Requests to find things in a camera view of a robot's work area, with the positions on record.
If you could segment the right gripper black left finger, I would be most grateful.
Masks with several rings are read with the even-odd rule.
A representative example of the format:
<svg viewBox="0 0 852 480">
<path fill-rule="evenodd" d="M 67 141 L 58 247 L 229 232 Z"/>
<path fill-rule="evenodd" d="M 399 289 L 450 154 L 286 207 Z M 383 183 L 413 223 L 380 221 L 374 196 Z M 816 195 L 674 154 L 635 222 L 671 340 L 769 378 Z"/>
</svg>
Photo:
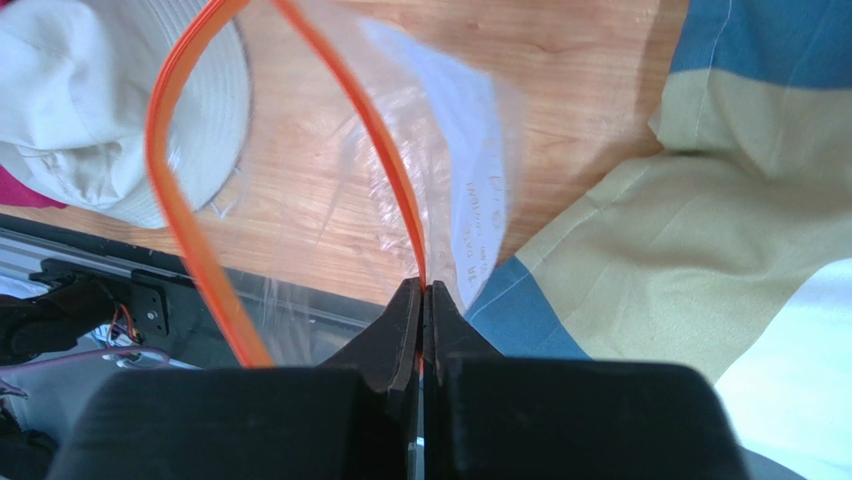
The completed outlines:
<svg viewBox="0 0 852 480">
<path fill-rule="evenodd" d="M 383 312 L 320 364 L 358 376 L 346 479 L 407 479 L 416 471 L 422 285 L 402 281 Z"/>
</svg>

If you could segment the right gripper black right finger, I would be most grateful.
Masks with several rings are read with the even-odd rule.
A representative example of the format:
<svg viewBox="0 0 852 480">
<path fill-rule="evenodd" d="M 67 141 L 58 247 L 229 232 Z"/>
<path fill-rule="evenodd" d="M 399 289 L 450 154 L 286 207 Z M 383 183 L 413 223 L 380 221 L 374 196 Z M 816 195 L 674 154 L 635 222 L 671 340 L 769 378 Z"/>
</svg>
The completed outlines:
<svg viewBox="0 0 852 480">
<path fill-rule="evenodd" d="M 449 479 L 454 471 L 453 407 L 447 386 L 451 360 L 499 352 L 465 320 L 442 281 L 426 290 L 421 337 L 424 477 Z"/>
</svg>

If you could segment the clear zip top bag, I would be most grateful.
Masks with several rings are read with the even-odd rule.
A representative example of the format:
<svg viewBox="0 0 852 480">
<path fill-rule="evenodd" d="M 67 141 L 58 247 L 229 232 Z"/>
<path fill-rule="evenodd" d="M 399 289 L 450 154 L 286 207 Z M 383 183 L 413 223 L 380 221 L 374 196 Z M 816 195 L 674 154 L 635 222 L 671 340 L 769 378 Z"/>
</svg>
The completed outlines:
<svg viewBox="0 0 852 480">
<path fill-rule="evenodd" d="M 491 275 L 522 95 L 332 1 L 206 1 L 145 126 L 148 178 L 239 365 L 317 364 L 398 285 Z"/>
</svg>

